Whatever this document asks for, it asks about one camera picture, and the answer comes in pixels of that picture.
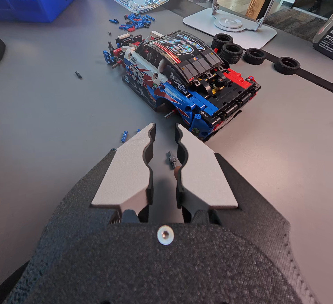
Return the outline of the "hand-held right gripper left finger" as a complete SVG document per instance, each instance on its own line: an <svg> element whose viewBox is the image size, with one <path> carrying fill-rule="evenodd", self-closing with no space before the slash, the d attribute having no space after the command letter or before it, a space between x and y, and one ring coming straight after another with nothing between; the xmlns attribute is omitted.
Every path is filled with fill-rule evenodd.
<svg viewBox="0 0 333 304"><path fill-rule="evenodd" d="M153 202L153 158L156 124L150 123L117 148L114 157L91 202L93 207L116 210L120 219L133 210L140 222L148 222Z"/></svg>

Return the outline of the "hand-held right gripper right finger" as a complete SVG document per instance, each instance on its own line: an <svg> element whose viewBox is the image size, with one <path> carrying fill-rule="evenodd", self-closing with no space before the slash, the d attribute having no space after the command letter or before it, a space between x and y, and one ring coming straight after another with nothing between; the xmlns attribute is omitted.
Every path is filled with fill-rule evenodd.
<svg viewBox="0 0 333 304"><path fill-rule="evenodd" d="M176 200L184 222L191 222L198 211L212 218L217 211L234 211L238 202L216 154L179 123L175 125L177 159Z"/></svg>

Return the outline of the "toy race car model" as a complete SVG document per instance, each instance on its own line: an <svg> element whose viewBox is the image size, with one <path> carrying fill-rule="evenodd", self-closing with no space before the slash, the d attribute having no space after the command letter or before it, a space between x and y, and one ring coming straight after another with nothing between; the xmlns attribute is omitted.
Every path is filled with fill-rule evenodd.
<svg viewBox="0 0 333 304"><path fill-rule="evenodd" d="M188 130L207 141L241 113L261 89L243 78L207 43L186 31L146 39L129 33L109 42L103 51L112 68L126 69L123 82L155 111L165 105L166 117L179 114Z"/></svg>

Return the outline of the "grey desk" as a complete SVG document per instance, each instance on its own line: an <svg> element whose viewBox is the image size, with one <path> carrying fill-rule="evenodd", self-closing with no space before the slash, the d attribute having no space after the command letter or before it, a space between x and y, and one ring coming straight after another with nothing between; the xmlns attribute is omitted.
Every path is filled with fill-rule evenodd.
<svg viewBox="0 0 333 304"><path fill-rule="evenodd" d="M109 19L125 13L113 0L75 0L50 24L1 22L1 283L31 258L57 205L125 130L131 137L156 123L149 221L183 221L166 160L177 151L177 117L152 110L102 54L120 35ZM267 60L233 69L262 88L207 145L289 221L301 274L332 303L332 92Z"/></svg>

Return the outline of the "black rubber tyre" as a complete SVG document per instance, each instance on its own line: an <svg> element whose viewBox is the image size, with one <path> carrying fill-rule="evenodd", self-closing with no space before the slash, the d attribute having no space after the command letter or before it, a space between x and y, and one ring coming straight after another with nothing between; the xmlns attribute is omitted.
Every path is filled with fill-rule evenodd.
<svg viewBox="0 0 333 304"><path fill-rule="evenodd" d="M300 63L291 57L280 57L274 64L274 69L284 75L294 75L300 67Z"/></svg>
<svg viewBox="0 0 333 304"><path fill-rule="evenodd" d="M248 48L243 56L245 62L251 65L261 65L266 59L266 53L258 48Z"/></svg>
<svg viewBox="0 0 333 304"><path fill-rule="evenodd" d="M226 43L222 46L219 55L231 65L236 64L240 60L243 51L244 49L238 44Z"/></svg>
<svg viewBox="0 0 333 304"><path fill-rule="evenodd" d="M211 43L211 48L213 50L218 49L218 51L221 50L223 45L233 43L233 37L225 34L225 33L218 33L214 35L212 43Z"/></svg>

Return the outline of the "pile of blue pins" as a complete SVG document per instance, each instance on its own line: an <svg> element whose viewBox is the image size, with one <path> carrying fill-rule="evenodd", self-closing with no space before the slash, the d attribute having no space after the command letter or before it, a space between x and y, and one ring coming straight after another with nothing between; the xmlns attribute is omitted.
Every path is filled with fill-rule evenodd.
<svg viewBox="0 0 333 304"><path fill-rule="evenodd" d="M155 22L155 18L147 14L125 14L125 22L120 23L118 19L110 19L109 22L116 24L120 30L133 32L141 28L149 28L152 22Z"/></svg>

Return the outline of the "white monitor stand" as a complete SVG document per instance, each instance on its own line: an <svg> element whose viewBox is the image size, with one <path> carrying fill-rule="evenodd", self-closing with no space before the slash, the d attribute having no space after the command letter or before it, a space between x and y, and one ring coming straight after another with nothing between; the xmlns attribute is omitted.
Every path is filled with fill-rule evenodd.
<svg viewBox="0 0 333 304"><path fill-rule="evenodd" d="M262 48L277 35L274 28L263 25L266 15L258 21L251 20L223 10L213 0L212 8L185 17L183 23L211 36L225 33L245 49Z"/></svg>

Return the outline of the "black product box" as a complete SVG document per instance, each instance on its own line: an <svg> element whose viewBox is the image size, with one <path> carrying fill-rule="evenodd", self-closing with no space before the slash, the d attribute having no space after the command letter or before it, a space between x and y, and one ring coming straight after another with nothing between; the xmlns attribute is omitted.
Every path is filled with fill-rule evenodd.
<svg viewBox="0 0 333 304"><path fill-rule="evenodd" d="M313 48L330 59L333 59L333 16L331 16L314 36Z"/></svg>

